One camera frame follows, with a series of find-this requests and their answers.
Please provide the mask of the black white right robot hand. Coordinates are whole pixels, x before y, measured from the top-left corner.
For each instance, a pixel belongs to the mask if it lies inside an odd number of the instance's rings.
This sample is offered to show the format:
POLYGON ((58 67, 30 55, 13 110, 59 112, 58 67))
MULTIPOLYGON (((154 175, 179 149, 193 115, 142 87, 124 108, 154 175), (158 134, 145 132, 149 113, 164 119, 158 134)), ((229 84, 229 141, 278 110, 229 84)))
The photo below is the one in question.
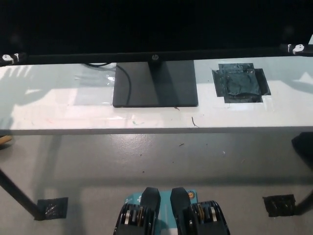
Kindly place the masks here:
POLYGON ((309 44, 281 44, 280 50, 293 56, 313 57, 313 45, 309 44))

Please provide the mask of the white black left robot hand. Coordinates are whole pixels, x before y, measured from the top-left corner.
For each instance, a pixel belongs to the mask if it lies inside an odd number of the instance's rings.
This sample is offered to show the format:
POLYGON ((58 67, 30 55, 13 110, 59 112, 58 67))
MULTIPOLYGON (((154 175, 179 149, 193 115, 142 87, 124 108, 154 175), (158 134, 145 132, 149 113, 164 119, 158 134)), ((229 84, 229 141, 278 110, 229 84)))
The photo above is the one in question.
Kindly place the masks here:
POLYGON ((26 53, 3 54, 0 56, 0 66, 19 65, 27 58, 26 53))

